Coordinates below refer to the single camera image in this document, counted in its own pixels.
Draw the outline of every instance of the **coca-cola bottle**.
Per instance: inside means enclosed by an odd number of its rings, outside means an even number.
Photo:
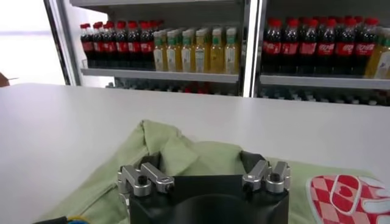
[[[117,67],[118,66],[118,50],[116,48],[116,32],[114,30],[113,23],[107,23],[103,26],[103,42],[104,52],[106,55],[106,66]]]
[[[318,35],[316,74],[331,74],[335,49],[336,20],[328,19],[325,29]]]
[[[95,51],[93,49],[92,32],[90,30],[91,25],[89,23],[81,24],[81,36],[80,40],[83,46],[85,56],[87,56],[88,67],[95,67]]]
[[[378,20],[367,18],[364,26],[356,34],[356,46],[353,62],[353,74],[363,75],[367,62],[370,59],[372,51],[377,40],[376,28]]]
[[[282,48],[281,25],[282,22],[279,19],[270,19],[268,21],[268,29],[264,35],[263,53],[261,56],[263,72],[279,72],[279,53]]]
[[[118,21],[116,32],[116,48],[118,50],[118,66],[128,68],[130,65],[129,45],[127,43],[126,22]]]
[[[282,33],[281,70],[283,73],[297,72],[298,23],[298,19],[290,19]]]
[[[95,51],[95,66],[104,67],[105,65],[105,52],[103,43],[103,23],[97,22],[93,24],[93,49]]]
[[[299,44],[298,73],[312,74],[314,72],[315,52],[317,46],[317,20],[311,19],[305,35]]]
[[[143,21],[141,23],[141,28],[142,32],[140,40],[143,68],[147,70],[154,69],[154,38],[150,22]]]
[[[347,19],[345,28],[336,36],[335,67],[334,74],[351,74],[352,54],[355,48],[356,20]]]
[[[130,67],[139,69],[142,68],[141,32],[136,23],[136,21],[128,22],[127,42],[129,44]]]

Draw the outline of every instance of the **white countertop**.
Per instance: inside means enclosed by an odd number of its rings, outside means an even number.
[[[0,223],[50,210],[142,119],[197,141],[368,170],[390,186],[390,108],[24,84],[0,88]]]

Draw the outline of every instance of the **plastic bottle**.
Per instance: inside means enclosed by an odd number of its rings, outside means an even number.
[[[83,46],[85,56],[87,57],[88,67],[95,67],[95,51],[93,49],[93,37],[89,23],[81,24],[80,40]]]
[[[183,72],[195,72],[195,48],[192,44],[191,31],[183,31],[182,67]]]
[[[239,65],[239,47],[237,44],[237,29],[229,28],[226,30],[225,47],[225,72],[226,74],[238,74]]]
[[[129,44],[127,42],[126,22],[118,21],[116,32],[116,48],[118,49],[118,66],[122,68],[130,67]]]
[[[195,48],[195,67],[196,72],[206,73],[208,63],[206,58],[205,31],[196,31],[196,48]]]
[[[116,48],[116,33],[113,23],[104,25],[103,42],[106,66],[111,68],[118,67],[118,50]]]
[[[96,67],[104,67],[105,65],[105,52],[103,43],[103,23],[97,22],[93,24],[93,48],[95,51]]]
[[[335,26],[336,20],[328,19],[324,31],[318,36],[316,74],[332,73],[336,38]]]
[[[138,30],[137,22],[129,21],[129,31],[127,34],[127,42],[129,44],[130,67],[135,69],[142,68],[142,53],[141,53],[141,33]]]
[[[281,70],[283,73],[297,72],[298,20],[290,19],[282,33]]]
[[[356,43],[354,51],[353,72],[354,75],[363,75],[368,60],[375,47],[377,40],[377,24],[375,18],[367,18],[364,21],[364,26],[358,29],[356,33]]]
[[[166,50],[167,61],[168,61],[168,71],[179,72],[181,71],[180,65],[182,63],[180,51],[177,50],[177,34],[176,31],[168,32],[168,47]]]
[[[317,46],[317,20],[311,19],[305,35],[299,44],[298,73],[312,74],[314,72],[315,51]]]
[[[351,74],[352,54],[355,48],[355,26],[356,21],[354,19],[348,19],[339,37],[337,38],[336,36],[334,74]]]
[[[261,59],[264,72],[279,72],[279,53],[282,48],[281,25],[282,22],[279,19],[270,19],[268,21]]]
[[[213,30],[213,45],[210,50],[210,72],[219,74],[224,72],[224,46],[222,43],[222,30]]]
[[[161,31],[154,32],[154,65],[156,71],[167,71],[166,46],[163,44]]]
[[[142,52],[142,63],[143,68],[150,70],[154,69],[154,57],[153,57],[153,49],[154,49],[154,39],[153,33],[151,29],[151,25],[149,22],[141,22],[141,52]]]

